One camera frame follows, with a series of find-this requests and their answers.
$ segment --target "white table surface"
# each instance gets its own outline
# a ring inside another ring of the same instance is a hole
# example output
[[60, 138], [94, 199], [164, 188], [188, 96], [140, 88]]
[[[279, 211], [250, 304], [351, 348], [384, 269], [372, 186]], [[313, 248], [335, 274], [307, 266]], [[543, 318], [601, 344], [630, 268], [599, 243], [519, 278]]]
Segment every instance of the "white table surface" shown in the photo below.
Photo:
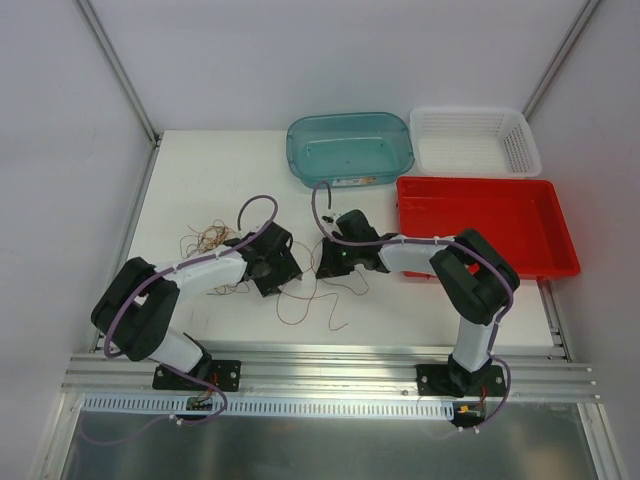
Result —
[[[313, 247], [320, 239], [311, 216], [311, 190], [287, 167], [285, 132], [167, 131], [162, 139], [129, 257], [150, 263], [180, 258], [180, 239], [187, 226], [202, 231], [222, 219], [235, 228], [238, 209], [256, 194], [273, 195], [280, 211], [276, 222], [294, 239]], [[360, 208], [379, 234], [397, 231], [395, 185], [334, 189], [334, 210]], [[326, 194], [319, 196], [319, 206]], [[260, 225], [271, 204], [260, 201], [247, 209], [243, 227]], [[309, 255], [294, 246], [302, 270]], [[248, 294], [202, 295], [180, 304], [171, 325], [200, 340], [340, 344], [368, 346], [448, 346], [455, 343], [459, 317], [437, 281], [408, 279], [402, 274], [380, 274], [360, 269], [369, 283], [365, 296], [321, 282], [318, 294], [338, 292], [340, 299], [328, 328], [334, 297], [314, 300], [307, 318], [288, 326], [276, 316], [276, 297], [262, 298], [255, 286]], [[364, 287], [355, 273], [332, 279]], [[308, 296], [315, 280], [311, 272], [287, 292]], [[281, 299], [287, 321], [301, 318], [306, 302]], [[544, 307], [533, 281], [523, 281], [515, 306], [507, 315], [497, 340], [502, 346], [552, 346]]]

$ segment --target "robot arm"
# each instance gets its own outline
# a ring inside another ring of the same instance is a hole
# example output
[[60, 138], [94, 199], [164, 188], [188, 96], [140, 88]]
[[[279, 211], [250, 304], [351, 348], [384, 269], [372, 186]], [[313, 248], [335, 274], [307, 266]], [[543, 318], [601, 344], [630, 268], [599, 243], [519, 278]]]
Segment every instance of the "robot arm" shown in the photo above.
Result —
[[[412, 243], [410, 238], [396, 234], [380, 237], [359, 210], [342, 215], [335, 226], [339, 232], [334, 232], [334, 236], [348, 242], [384, 240], [392, 243], [344, 246], [325, 238], [317, 278], [348, 275], [357, 264], [382, 273], [416, 272], [437, 276], [461, 318], [458, 339], [449, 356], [448, 374], [429, 376], [429, 385], [438, 392], [456, 397], [481, 385], [492, 363], [489, 352], [495, 339], [496, 315], [507, 303], [509, 292], [493, 272], [465, 250], [493, 266], [512, 292], [520, 285], [516, 272], [484, 237], [471, 229], [456, 237], [443, 238], [444, 245]], [[463, 248], [455, 248], [452, 241]]]
[[[292, 236], [276, 223], [256, 240], [238, 251], [222, 252], [241, 240], [225, 242], [207, 257], [218, 258], [174, 269], [140, 292], [139, 298], [124, 312], [113, 343], [130, 360], [150, 358], [159, 363], [203, 378], [209, 370], [209, 354], [195, 341], [169, 326], [176, 305], [215, 287], [253, 280], [262, 296], [280, 292], [280, 286], [299, 279], [302, 272], [291, 254]], [[140, 257], [124, 264], [91, 313], [92, 323], [107, 333], [127, 298], [146, 279], [172, 264], [151, 265]]]

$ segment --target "blue plastic tub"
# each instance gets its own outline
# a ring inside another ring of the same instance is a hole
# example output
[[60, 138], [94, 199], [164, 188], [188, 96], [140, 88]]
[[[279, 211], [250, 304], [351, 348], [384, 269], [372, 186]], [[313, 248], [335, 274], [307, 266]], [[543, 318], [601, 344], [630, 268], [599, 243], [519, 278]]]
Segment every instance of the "blue plastic tub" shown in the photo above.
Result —
[[390, 113], [306, 117], [287, 132], [291, 173], [307, 187], [395, 182], [413, 165], [409, 129]]

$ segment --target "white backdrop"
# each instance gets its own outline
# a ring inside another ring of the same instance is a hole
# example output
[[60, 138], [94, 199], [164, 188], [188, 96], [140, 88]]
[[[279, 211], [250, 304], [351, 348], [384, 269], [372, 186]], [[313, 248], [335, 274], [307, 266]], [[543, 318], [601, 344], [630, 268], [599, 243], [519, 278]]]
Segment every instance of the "white backdrop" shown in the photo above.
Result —
[[640, 4], [607, 0], [532, 122], [582, 274], [558, 282], [579, 359], [592, 362], [607, 413], [640, 478]]
[[149, 152], [70, 0], [0, 2], [0, 477], [28, 474]]
[[165, 129], [522, 109], [583, 0], [93, 0]]

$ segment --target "white mesh basket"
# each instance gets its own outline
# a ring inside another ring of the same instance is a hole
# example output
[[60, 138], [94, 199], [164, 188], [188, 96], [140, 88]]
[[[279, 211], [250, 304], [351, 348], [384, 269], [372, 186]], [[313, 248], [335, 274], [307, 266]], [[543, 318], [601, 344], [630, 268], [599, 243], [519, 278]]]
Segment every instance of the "white mesh basket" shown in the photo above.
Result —
[[416, 108], [416, 163], [439, 177], [535, 177], [540, 155], [524, 116], [507, 108]]

